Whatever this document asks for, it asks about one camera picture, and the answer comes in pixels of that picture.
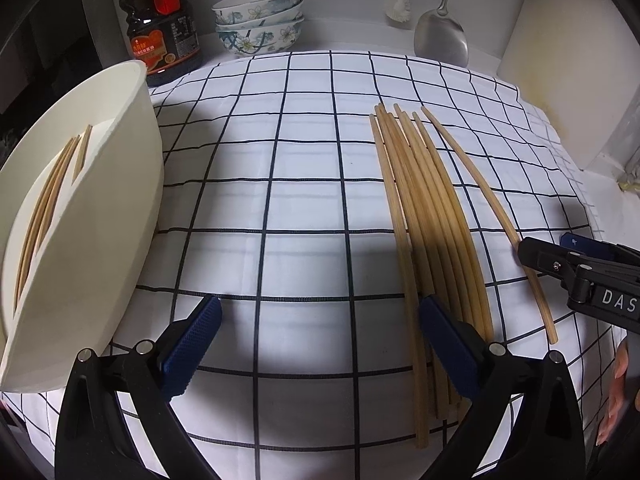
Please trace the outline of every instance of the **ceramic bowl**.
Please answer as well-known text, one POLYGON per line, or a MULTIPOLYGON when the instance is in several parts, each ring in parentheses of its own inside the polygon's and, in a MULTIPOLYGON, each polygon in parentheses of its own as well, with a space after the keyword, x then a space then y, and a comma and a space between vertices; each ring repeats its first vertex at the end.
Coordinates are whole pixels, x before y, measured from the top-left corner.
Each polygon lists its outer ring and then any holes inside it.
POLYGON ((303 17, 302 3, 304 0, 300 0, 300 3, 290 9, 277 12, 266 18, 259 18, 258 20, 249 20, 244 23, 236 23, 234 25, 216 25, 216 31, 226 30, 246 30, 248 28, 255 27, 267 27, 269 25, 277 25, 279 23, 294 22, 303 17))
POLYGON ((218 25, 235 25, 273 16, 295 7, 300 0, 222 0, 211 7, 218 25))
POLYGON ((66 384, 78 352, 108 345, 148 253, 162 197, 162 141, 146 67, 127 61, 59 99, 0 170, 0 391, 66 384), (62 180, 49 229, 15 304, 17 266, 34 206, 58 153, 85 130, 62 180))
POLYGON ((280 52, 293 45, 300 36, 304 18, 269 27, 246 30, 220 30, 218 37, 225 48, 237 56, 256 56, 280 52))

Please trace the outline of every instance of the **floral pattern bowl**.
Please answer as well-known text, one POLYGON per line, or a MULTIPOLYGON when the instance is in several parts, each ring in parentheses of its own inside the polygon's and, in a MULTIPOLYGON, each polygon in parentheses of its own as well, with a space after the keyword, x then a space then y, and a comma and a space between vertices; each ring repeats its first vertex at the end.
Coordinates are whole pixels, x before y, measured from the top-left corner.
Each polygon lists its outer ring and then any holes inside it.
POLYGON ((279 23, 294 22, 303 17, 302 3, 304 0, 300 0, 300 3, 290 9, 277 12, 271 16, 265 18, 258 18, 257 20, 249 20, 244 23, 236 23, 235 25, 216 25, 216 30, 244 30, 246 28, 255 27, 267 27, 268 25, 277 25, 279 23))
POLYGON ((300 36, 304 18, 293 22, 243 30, 219 30, 225 48, 237 56, 256 56, 280 52, 293 45, 300 36))
POLYGON ((222 0, 211 7, 217 25, 237 25, 259 20, 295 7, 300 0, 222 0))

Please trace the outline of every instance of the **metal spatula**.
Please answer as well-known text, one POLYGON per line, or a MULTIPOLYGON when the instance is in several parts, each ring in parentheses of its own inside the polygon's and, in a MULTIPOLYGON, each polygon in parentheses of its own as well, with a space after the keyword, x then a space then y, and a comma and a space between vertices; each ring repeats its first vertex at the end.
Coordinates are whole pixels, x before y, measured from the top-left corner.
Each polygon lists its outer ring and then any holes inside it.
POLYGON ((465 68, 469 62, 465 31, 449 15, 447 1, 442 0, 437 9, 420 16, 415 26, 414 52, 418 57, 465 68))

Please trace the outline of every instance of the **hand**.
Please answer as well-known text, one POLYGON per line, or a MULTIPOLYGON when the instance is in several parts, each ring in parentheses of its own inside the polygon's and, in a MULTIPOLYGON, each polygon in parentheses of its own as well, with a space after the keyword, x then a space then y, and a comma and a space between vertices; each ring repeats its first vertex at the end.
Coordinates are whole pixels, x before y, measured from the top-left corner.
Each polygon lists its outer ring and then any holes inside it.
MULTIPOLYGON (((611 431, 618 420, 618 413, 625 400, 625 374, 629 366, 629 355, 626 350, 626 338, 622 340, 616 352, 616 361, 613 365, 613 378, 609 384, 609 400, 607 402, 607 413, 598 428, 598 439, 596 446, 607 441, 611 431)), ((636 395, 636 410, 640 412, 640 392, 636 395)))

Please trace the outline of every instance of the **soy sauce bottle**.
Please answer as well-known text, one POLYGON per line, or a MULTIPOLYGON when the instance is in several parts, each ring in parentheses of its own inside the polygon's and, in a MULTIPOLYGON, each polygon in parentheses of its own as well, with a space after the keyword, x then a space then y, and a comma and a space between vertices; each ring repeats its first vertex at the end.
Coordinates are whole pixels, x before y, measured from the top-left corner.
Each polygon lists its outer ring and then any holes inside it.
POLYGON ((197 69, 202 51, 188 0, 119 0, 127 13, 127 36, 146 82, 160 86, 197 69))

